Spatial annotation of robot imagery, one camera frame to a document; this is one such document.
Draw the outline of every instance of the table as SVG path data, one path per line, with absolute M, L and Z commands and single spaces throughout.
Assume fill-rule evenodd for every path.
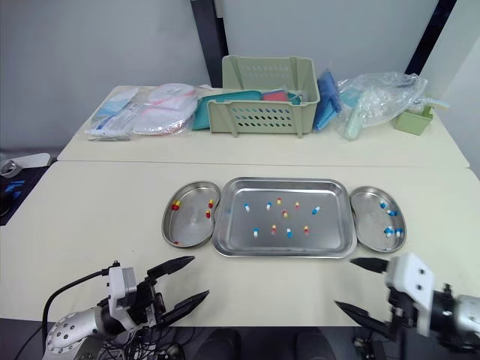
M 201 95 L 219 92 L 202 90 Z M 89 123 L 90 118 L 80 128 Z M 435 115 L 421 136 L 395 130 L 392 123 L 369 127 L 352 142 L 332 126 L 302 139 L 293 134 L 248 134 L 208 130 L 175 136 L 139 136 L 130 142 L 89 142 L 74 136 L 60 161 L 145 161 L 188 164 L 255 164 L 360 167 L 469 167 Z
M 167 308 L 210 289 L 182 326 L 345 326 L 353 322 L 334 300 L 389 318 L 382 275 L 347 259 L 227 258 L 212 244 L 185 250 L 161 235 L 172 194 L 187 182 L 223 187 L 237 176 L 331 178 L 349 191 L 373 185 L 389 192 L 406 219 L 407 243 L 436 275 L 436 288 L 480 295 L 480 182 L 469 169 L 245 166 L 182 163 L 70 162 L 52 165 L 7 226 L 0 229 L 0 317 L 39 320 L 59 287 L 113 260 L 133 266 L 136 279 L 165 260 L 196 259 L 160 280 Z M 362 247 L 350 257 L 384 257 Z M 107 279 L 60 295 L 50 319 L 95 305 Z

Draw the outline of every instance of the stainless steel tray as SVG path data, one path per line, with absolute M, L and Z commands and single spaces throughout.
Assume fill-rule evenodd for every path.
M 226 256 L 341 258 L 356 246 L 347 189 L 334 180 L 234 178 L 223 189 L 216 217 L 212 241 Z
M 397 251 L 404 245 L 407 238 L 405 219 L 393 197 L 375 187 L 363 186 L 350 194 L 350 202 L 358 241 L 362 245 L 381 253 Z M 388 210 L 396 215 L 388 215 Z M 389 227 L 394 231 L 401 229 L 400 235 L 393 233 L 387 237 L 385 230 Z
M 179 201 L 177 210 L 173 209 Z M 162 220 L 165 240 L 177 248 L 189 248 L 212 237 L 215 208 L 220 201 L 220 189 L 210 181 L 196 181 L 178 190 L 169 201 Z

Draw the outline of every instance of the green container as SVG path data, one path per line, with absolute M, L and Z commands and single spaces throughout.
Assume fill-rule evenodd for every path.
M 320 101 L 314 63 L 309 58 L 260 58 L 229 55 L 222 61 L 223 91 L 271 91 L 287 87 L 307 95 L 308 101 L 209 101 L 208 116 L 213 133 L 309 134 Z
M 406 131 L 407 133 L 421 135 L 423 130 L 432 121 L 434 114 L 432 108 L 426 106 L 422 114 L 414 114 L 410 111 L 404 111 L 397 116 L 395 129 Z

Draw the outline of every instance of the teal tray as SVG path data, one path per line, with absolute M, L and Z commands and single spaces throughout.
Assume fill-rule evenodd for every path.
M 262 100 L 262 93 L 257 90 L 229 92 L 227 94 L 210 95 L 202 97 L 199 100 L 198 107 L 195 112 L 195 121 L 193 122 L 193 130 L 209 129 L 209 101 L 217 101 L 223 103 L 227 100 Z

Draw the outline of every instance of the pink item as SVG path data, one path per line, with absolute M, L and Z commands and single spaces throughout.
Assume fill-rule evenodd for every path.
M 284 90 L 272 91 L 263 94 L 262 100 L 265 101 L 288 101 L 288 95 Z

